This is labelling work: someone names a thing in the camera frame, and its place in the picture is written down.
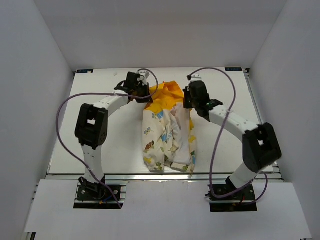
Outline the yellow cream printed child jacket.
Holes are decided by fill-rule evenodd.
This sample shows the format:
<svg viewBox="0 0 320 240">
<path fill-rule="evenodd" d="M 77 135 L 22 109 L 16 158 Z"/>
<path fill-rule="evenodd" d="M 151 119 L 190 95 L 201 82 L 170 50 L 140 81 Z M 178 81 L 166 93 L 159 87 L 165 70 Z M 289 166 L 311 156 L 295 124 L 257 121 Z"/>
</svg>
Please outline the yellow cream printed child jacket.
<svg viewBox="0 0 320 240">
<path fill-rule="evenodd" d="M 192 174 L 197 137 L 191 111 L 176 81 L 150 88 L 152 102 L 142 113 L 142 156 L 150 172 L 172 169 Z"/>
</svg>

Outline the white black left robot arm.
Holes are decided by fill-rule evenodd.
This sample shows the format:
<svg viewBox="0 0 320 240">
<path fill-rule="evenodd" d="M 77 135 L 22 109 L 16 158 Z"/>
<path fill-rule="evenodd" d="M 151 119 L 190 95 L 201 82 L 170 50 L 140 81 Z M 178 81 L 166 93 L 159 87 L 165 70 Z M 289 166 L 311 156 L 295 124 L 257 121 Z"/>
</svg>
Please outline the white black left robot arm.
<svg viewBox="0 0 320 240">
<path fill-rule="evenodd" d="M 81 145 L 85 162 L 82 182 L 92 183 L 88 193 L 96 200 L 103 198 L 106 193 L 106 187 L 100 183 L 105 177 L 102 167 L 102 145 L 107 139 L 109 117 L 132 101 L 153 101 L 147 82 L 149 76 L 150 72 L 147 70 L 128 72 L 126 79 L 114 88 L 113 93 L 96 103 L 84 103 L 80 107 L 75 137 Z"/>
</svg>

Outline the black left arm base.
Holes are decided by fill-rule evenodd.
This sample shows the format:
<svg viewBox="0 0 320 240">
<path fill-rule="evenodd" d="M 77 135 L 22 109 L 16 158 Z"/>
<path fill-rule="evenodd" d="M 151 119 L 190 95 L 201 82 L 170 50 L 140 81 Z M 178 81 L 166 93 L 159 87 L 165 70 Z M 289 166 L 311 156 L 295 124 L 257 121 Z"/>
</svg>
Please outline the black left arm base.
<svg viewBox="0 0 320 240">
<path fill-rule="evenodd" d="M 84 177 L 78 179 L 75 193 L 74 209 L 120 210 L 126 197 L 126 186 L 111 184 L 106 188 L 100 183 L 92 183 Z"/>
</svg>

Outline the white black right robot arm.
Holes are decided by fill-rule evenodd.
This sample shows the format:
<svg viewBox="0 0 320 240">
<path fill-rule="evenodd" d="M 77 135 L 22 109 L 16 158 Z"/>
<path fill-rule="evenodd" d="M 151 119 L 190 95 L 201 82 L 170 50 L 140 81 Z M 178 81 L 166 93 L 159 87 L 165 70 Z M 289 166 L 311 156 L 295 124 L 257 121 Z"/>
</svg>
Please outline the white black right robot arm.
<svg viewBox="0 0 320 240">
<path fill-rule="evenodd" d="M 208 122 L 218 125 L 242 143 L 243 163 L 226 180 L 226 195 L 236 200 L 244 193 L 244 187 L 258 173 L 282 157 L 282 151 L 273 126 L 256 124 L 228 110 L 216 99 L 210 99 L 202 80 L 192 80 L 184 92 L 184 107 L 194 109 Z"/>
</svg>

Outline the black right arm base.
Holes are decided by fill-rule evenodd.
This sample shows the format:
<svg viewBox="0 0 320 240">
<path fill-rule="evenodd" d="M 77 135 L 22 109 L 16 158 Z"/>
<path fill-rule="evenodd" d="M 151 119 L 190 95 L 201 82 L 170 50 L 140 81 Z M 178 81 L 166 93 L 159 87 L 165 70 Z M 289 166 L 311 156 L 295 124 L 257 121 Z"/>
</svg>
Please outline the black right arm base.
<svg viewBox="0 0 320 240">
<path fill-rule="evenodd" d="M 257 212 L 258 207 L 255 202 L 256 194 L 252 184 L 247 185 L 245 188 L 235 192 L 232 195 L 229 193 L 236 189 L 230 182 L 224 184 L 212 184 L 212 194 L 210 185 L 208 184 L 208 193 L 205 198 L 209 202 L 211 213 L 244 213 L 244 212 Z"/>
</svg>

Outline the blue label sticker right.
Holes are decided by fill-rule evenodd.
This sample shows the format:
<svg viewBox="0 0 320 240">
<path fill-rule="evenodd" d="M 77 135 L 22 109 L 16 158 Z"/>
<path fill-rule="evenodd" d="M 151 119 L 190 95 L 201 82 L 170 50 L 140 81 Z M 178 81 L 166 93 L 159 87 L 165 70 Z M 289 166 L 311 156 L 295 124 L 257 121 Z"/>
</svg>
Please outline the blue label sticker right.
<svg viewBox="0 0 320 240">
<path fill-rule="evenodd" d="M 225 67 L 226 72 L 242 72 L 243 69 L 241 67 Z"/>
</svg>

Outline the blue label sticker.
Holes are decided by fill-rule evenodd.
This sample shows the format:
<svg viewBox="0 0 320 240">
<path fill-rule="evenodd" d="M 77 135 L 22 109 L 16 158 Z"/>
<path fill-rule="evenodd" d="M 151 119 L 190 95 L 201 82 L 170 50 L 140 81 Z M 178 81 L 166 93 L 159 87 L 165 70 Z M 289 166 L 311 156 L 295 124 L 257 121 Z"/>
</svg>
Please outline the blue label sticker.
<svg viewBox="0 0 320 240">
<path fill-rule="evenodd" d="M 78 69 L 76 74 L 92 74 L 93 72 L 93 69 Z"/>
<path fill-rule="evenodd" d="M 241 67 L 225 67 L 226 72 L 242 72 L 243 69 Z"/>
</svg>

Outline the blue label sticker left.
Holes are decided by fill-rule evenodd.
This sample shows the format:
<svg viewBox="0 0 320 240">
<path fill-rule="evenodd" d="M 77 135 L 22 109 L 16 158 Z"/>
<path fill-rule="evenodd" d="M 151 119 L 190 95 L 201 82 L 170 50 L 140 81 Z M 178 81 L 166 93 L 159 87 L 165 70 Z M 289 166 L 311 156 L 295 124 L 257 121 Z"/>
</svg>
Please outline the blue label sticker left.
<svg viewBox="0 0 320 240">
<path fill-rule="evenodd" d="M 93 72 L 93 69 L 78 69 L 76 74 L 92 74 Z"/>
</svg>

